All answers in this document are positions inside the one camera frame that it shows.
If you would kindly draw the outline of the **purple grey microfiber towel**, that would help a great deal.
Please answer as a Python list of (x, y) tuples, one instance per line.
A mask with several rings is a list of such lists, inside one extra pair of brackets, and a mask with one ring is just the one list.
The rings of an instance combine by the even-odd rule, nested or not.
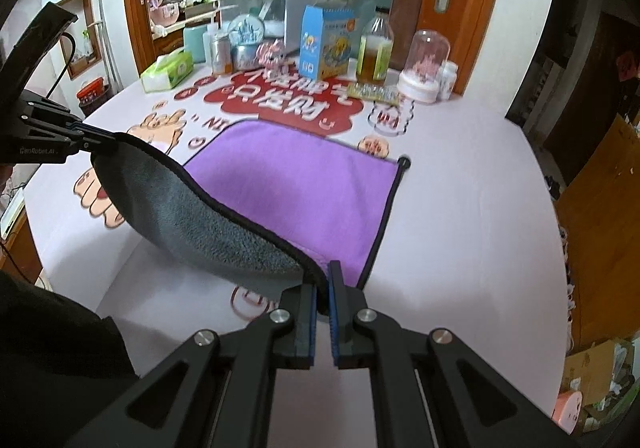
[(124, 220), (175, 257), (261, 294), (362, 287), (410, 160), (378, 158), (286, 125), (243, 120), (186, 163), (117, 133), (91, 156)]

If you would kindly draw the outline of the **red lidded bucket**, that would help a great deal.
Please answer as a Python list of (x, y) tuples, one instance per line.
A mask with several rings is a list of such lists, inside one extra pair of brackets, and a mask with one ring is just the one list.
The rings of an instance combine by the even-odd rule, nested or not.
[(87, 105), (104, 94), (105, 82), (103, 77), (95, 78), (82, 83), (81, 88), (76, 93), (79, 104)]

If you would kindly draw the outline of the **green tissue pack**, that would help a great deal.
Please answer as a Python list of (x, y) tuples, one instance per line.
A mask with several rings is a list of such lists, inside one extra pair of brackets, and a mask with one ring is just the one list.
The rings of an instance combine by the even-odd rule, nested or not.
[(175, 89), (193, 71), (192, 53), (183, 48), (160, 55), (142, 72), (140, 80), (146, 93)]

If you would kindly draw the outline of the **pink cartoon tablecloth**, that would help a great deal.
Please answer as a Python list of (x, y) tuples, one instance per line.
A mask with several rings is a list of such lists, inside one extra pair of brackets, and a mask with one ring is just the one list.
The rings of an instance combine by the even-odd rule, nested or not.
[[(551, 419), (565, 346), (565, 275), (556, 217), (520, 129), (476, 101), (398, 106), (347, 96), (343, 78), (314, 81), (296, 66), (185, 86), (129, 86), (84, 123), (142, 139), (186, 163), (229, 125), (292, 127), (410, 168), (398, 187), (362, 290), (401, 327), (446, 328)], [(308, 280), (270, 297), (182, 263), (138, 234), (96, 176), (92, 153), (39, 168), (26, 210), (56, 292), (110, 317), (141, 379), (201, 329), (226, 335), (316, 289), (314, 361), (280, 369), (264, 447), (381, 447), (366, 369), (338, 369), (329, 287)]]

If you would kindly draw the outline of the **teal cylindrical container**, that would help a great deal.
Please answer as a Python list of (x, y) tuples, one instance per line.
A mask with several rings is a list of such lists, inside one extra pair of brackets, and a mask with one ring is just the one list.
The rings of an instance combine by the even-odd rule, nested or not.
[(194, 64), (205, 62), (203, 36), (207, 30), (206, 24), (185, 26), (182, 33), (183, 47), (192, 55)]

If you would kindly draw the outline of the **translucent plastic squeeze bottle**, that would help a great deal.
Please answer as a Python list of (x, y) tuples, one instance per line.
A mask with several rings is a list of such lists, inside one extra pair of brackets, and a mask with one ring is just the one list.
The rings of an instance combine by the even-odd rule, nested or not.
[(206, 25), (206, 30), (203, 34), (203, 50), (205, 64), (212, 66), (212, 42), (217, 33), (217, 24), (209, 23)]

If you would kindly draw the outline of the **blue snow globe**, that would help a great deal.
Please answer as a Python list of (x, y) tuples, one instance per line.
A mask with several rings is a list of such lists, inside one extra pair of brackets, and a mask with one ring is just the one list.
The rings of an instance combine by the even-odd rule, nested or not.
[(264, 22), (252, 14), (236, 16), (229, 25), (228, 37), (234, 69), (245, 71), (257, 68), (257, 50), (265, 39)]

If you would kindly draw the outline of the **pink toy figurine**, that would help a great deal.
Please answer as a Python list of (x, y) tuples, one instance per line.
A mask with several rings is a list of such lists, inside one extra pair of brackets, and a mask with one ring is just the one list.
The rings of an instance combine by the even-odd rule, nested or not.
[(277, 39), (260, 43), (256, 51), (256, 60), (268, 75), (279, 75), (285, 65), (284, 42)]

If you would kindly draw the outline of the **pill blister pack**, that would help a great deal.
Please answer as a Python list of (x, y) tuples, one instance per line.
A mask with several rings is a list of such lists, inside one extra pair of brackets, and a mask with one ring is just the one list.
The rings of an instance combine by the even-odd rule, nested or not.
[(398, 106), (401, 96), (395, 86), (352, 82), (347, 86), (347, 96), (361, 101)]

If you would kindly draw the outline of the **blue paper carton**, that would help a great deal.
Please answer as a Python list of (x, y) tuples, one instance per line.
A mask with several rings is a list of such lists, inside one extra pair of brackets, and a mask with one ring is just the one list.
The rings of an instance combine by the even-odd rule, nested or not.
[(341, 2), (307, 5), (300, 32), (299, 73), (314, 81), (345, 75), (356, 21), (354, 11)]

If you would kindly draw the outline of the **glass dome pink ornament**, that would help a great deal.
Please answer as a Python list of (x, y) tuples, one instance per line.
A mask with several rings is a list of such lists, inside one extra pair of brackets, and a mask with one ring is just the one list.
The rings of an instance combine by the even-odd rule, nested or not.
[(402, 96), (421, 104), (432, 104), (439, 91), (438, 73), (448, 60), (449, 41), (434, 30), (417, 31), (411, 42), (397, 90)]

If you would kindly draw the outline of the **small white pill bottle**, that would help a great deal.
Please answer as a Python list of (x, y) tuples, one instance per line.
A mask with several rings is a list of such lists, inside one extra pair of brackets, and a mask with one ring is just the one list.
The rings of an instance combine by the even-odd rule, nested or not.
[(448, 101), (458, 78), (458, 65), (451, 60), (446, 60), (439, 69), (439, 90), (437, 99)]

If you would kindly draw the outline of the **amber liquid glass bottle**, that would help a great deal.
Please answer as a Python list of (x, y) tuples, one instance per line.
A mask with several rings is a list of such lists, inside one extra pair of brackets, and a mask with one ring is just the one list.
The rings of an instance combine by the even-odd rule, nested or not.
[(359, 83), (382, 86), (390, 67), (395, 36), (390, 26), (390, 9), (377, 6), (374, 17), (360, 36), (356, 78)]

